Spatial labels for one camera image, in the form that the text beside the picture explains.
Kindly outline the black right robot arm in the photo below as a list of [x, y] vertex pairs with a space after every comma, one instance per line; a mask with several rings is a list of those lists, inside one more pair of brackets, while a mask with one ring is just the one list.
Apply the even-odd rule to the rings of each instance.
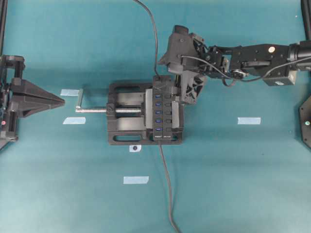
[[206, 77], [220, 79], [227, 87], [257, 80], [269, 86], [294, 85], [298, 71], [311, 69], [311, 42], [207, 47], [194, 33], [172, 33], [160, 63], [176, 74], [179, 102], [195, 104]]

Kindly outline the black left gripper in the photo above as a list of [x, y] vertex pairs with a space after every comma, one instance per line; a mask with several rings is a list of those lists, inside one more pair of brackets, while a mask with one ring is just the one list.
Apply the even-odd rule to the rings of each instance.
[[[65, 105], [65, 101], [40, 88], [39, 86], [22, 79], [24, 57], [13, 55], [0, 56], [0, 141], [15, 142], [17, 136], [18, 118], [26, 118], [33, 114], [55, 109]], [[7, 81], [7, 70], [14, 70], [14, 78]], [[36, 102], [16, 102], [13, 94], [34, 98], [37, 101], [49, 101], [52, 104]]]

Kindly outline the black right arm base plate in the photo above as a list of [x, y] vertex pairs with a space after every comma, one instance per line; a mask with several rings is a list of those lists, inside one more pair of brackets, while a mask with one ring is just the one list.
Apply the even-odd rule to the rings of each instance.
[[309, 148], [311, 147], [311, 97], [308, 97], [299, 107], [301, 137]]

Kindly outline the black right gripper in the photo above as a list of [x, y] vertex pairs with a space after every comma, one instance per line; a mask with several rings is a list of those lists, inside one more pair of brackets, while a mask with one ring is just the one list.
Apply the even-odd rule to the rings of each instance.
[[192, 66], [184, 66], [180, 76], [180, 94], [179, 102], [182, 104], [195, 104], [197, 97], [206, 82], [206, 77], [199, 73], [199, 53], [205, 51], [204, 40], [194, 33], [190, 33], [193, 38], [194, 48], [197, 52], [196, 56], [182, 55], [182, 62], [193, 62]]

